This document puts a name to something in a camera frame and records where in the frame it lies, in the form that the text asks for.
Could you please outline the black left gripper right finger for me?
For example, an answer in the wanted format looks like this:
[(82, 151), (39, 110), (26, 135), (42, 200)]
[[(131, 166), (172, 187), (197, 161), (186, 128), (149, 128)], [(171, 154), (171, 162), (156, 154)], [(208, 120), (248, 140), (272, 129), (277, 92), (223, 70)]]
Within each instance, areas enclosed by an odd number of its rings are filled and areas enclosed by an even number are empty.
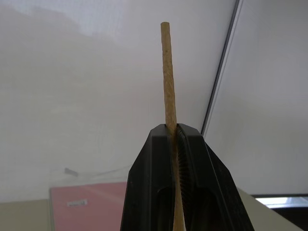
[(178, 124), (178, 161), (188, 231), (254, 229), (233, 178), (195, 128)]

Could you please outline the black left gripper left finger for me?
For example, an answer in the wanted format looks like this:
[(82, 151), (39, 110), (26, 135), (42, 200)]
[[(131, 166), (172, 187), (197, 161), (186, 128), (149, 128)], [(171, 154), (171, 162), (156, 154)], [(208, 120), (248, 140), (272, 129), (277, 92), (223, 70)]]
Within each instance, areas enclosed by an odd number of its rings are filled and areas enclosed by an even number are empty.
[(128, 172), (122, 231), (173, 230), (177, 182), (172, 152), (176, 146), (166, 125), (150, 130)]

